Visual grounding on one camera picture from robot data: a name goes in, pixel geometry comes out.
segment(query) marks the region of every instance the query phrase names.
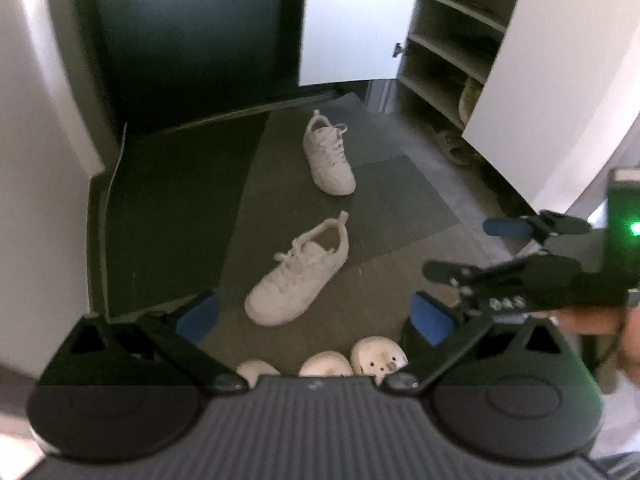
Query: metal hinge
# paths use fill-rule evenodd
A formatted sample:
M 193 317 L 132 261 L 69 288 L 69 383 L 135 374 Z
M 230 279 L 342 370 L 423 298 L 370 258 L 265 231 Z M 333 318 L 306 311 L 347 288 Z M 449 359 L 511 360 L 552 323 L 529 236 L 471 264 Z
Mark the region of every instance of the metal hinge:
M 400 54 L 404 54 L 405 52 L 406 52 L 406 49 L 404 48 L 404 46 L 402 46 L 400 43 L 396 43 L 393 57 L 398 57 L 400 56 Z

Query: sandal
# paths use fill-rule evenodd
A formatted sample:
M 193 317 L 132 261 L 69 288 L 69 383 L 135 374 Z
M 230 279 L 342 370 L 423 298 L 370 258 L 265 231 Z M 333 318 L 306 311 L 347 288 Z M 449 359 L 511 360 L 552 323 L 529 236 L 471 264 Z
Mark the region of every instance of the sandal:
M 454 130 L 443 130 L 434 135 L 438 147 L 448 160 L 458 166 L 469 166 L 474 161 L 471 147 Z
M 476 104 L 482 93 L 482 88 L 483 86 L 472 77 L 466 79 L 465 89 L 460 96 L 460 102 L 458 104 L 460 120 L 465 126 L 469 124 L 469 119 L 476 108 Z

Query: shoe cabinet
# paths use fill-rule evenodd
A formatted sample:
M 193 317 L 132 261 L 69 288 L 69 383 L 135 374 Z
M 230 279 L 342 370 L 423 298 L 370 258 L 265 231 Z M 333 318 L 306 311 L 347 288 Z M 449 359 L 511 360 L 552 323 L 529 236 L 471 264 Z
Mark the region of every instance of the shoe cabinet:
M 640 0 L 305 0 L 300 84 L 365 79 L 381 110 L 418 100 L 532 208 L 564 212 L 640 112 Z

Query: screw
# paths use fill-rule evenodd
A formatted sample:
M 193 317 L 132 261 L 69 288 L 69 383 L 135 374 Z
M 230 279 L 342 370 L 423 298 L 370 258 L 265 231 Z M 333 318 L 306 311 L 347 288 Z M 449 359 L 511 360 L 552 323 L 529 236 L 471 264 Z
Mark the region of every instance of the screw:
M 396 392 L 410 392 L 420 386 L 418 378 L 407 372 L 396 372 L 386 376 L 385 384 Z
M 219 394 L 235 394 L 247 389 L 246 383 L 240 376 L 220 374 L 213 379 L 213 390 Z

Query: ribbed black platform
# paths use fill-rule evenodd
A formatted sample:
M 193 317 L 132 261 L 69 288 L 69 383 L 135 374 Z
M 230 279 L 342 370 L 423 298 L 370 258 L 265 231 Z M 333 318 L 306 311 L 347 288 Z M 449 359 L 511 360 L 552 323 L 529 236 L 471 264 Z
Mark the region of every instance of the ribbed black platform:
M 132 463 L 49 457 L 29 480 L 603 480 L 585 459 L 516 468 L 472 456 L 434 428 L 416 400 L 369 378 L 263 378 L 214 400 L 183 439 Z

